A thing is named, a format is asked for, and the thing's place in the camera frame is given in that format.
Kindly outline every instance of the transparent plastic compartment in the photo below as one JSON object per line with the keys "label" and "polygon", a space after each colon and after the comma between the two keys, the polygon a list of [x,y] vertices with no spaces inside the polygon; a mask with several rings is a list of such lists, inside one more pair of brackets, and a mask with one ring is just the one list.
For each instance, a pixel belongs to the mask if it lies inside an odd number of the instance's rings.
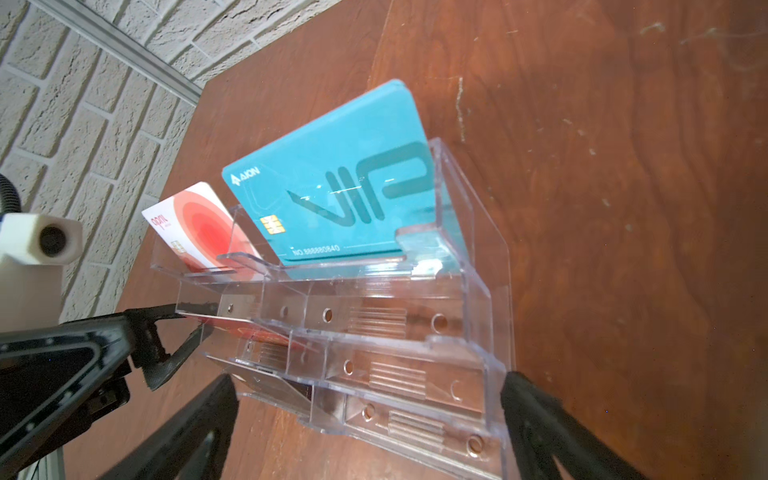
{"label": "transparent plastic compartment", "polygon": [[[494,478],[502,467],[490,464],[503,463],[498,455],[508,442],[498,393],[514,369],[508,250],[445,145],[429,143],[435,219],[395,232],[401,256],[284,265],[235,207],[239,231],[218,257],[225,266],[190,272],[158,240],[153,268],[180,280],[179,313],[218,328],[201,349],[228,371],[240,369],[255,398],[313,428],[454,474],[450,465],[458,462],[466,476]],[[241,251],[242,233],[263,258]],[[249,383],[244,372],[260,380]],[[296,384],[314,393],[297,394]],[[340,402],[343,414],[328,410]],[[365,420],[368,404],[378,422]],[[403,435],[388,429],[400,425],[392,418],[405,418],[400,412],[443,425],[444,455],[435,456],[429,442],[401,445]],[[467,446],[472,435],[480,435],[484,456]],[[484,467],[475,471],[479,458]]]}

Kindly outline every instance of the black cable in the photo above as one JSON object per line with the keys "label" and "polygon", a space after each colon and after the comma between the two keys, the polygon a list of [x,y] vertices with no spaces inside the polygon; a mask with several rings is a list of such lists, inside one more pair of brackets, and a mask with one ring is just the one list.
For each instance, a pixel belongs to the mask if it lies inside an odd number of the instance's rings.
{"label": "black cable", "polygon": [[11,181],[0,174],[0,221],[5,214],[20,214],[22,199]]}

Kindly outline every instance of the brown wooden surface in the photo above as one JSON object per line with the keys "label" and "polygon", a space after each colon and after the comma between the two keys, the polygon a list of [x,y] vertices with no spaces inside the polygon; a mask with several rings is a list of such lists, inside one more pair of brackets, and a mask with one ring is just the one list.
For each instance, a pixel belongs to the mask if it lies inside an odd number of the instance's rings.
{"label": "brown wooden surface", "polygon": [[[757,0],[344,0],[208,84],[164,197],[207,180],[232,204],[224,165],[401,78],[508,241],[518,368],[651,478],[763,478],[766,77]],[[120,308],[175,298],[153,241]],[[216,373],[193,359],[151,394],[131,374],[70,478]],[[445,476],[243,400],[224,477]]]}

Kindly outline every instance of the blue vip card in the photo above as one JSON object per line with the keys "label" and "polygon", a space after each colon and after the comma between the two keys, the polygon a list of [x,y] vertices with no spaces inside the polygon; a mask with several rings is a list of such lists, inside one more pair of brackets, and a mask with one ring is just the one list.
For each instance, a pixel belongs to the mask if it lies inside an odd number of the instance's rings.
{"label": "blue vip card", "polygon": [[225,167],[285,263],[396,256],[395,230],[435,221],[434,164],[399,80]]}

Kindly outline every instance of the white brick wall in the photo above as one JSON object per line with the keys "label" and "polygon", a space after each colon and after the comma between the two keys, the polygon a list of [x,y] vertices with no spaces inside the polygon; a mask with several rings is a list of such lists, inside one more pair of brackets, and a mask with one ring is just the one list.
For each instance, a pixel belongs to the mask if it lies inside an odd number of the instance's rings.
{"label": "white brick wall", "polygon": [[114,312],[193,108],[25,0],[0,2],[0,84],[0,173],[26,210],[83,223],[62,319]]}
{"label": "white brick wall", "polygon": [[81,1],[201,87],[238,61],[340,2]]}

